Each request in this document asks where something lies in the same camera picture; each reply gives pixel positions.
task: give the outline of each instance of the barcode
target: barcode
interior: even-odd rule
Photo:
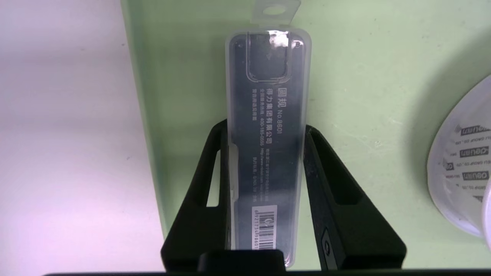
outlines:
[[[277,205],[252,207],[252,249],[276,249]]]

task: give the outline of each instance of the plastic case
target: plastic case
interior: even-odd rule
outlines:
[[[256,29],[226,41],[233,249],[279,249],[294,262],[311,40]]]

